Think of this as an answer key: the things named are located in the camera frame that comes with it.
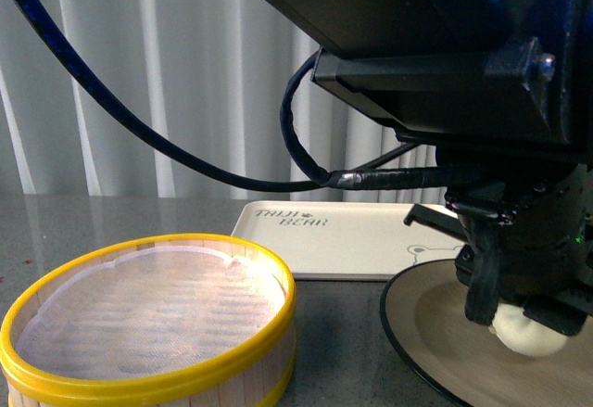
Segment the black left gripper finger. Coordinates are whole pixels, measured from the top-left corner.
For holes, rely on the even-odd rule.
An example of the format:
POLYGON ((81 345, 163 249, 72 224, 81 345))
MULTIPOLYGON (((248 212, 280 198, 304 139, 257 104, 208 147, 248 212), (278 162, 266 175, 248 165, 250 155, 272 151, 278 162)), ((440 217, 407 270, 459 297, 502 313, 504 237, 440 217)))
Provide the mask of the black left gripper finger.
POLYGON ((524 315, 562 335, 578 335, 589 318, 589 287, 575 286, 528 298, 524 315))

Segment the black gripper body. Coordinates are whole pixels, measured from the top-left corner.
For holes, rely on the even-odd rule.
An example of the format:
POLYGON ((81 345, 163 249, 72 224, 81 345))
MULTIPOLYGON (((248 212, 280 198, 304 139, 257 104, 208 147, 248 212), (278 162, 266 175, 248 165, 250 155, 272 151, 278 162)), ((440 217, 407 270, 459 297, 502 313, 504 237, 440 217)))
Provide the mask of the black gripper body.
MULTIPOLYGON (((445 186, 446 206, 457 215, 470 248, 465 217, 494 225, 500 301, 544 295, 575 279, 588 254, 590 179, 586 164, 500 160, 415 168, 404 182, 411 188, 445 186)), ((467 288, 473 256, 459 266, 468 277, 467 288)))

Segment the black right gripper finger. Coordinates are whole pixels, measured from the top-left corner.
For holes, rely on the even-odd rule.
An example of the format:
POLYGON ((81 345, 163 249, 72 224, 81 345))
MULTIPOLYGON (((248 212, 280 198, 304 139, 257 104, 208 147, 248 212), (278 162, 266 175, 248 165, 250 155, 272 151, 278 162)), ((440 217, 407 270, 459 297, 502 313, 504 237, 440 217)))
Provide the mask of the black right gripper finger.
POLYGON ((470 217, 464 218, 464 228, 474 254, 465 316, 476 324, 492 324, 500 291, 498 234, 492 223, 470 217))

